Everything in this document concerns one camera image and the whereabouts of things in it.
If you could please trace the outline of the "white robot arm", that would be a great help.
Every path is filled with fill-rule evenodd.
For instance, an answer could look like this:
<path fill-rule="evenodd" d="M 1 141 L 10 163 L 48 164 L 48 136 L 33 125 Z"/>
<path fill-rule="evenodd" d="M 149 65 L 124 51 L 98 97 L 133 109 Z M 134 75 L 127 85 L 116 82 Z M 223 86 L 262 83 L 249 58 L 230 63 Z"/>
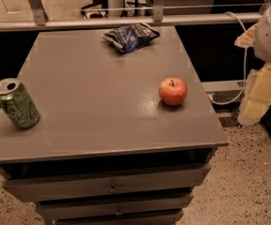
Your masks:
<path fill-rule="evenodd" d="M 245 49 L 252 47 L 255 57 L 264 61 L 260 70 L 252 69 L 248 75 L 237 116 L 240 125 L 253 126 L 271 106 L 271 5 L 234 45 Z"/>

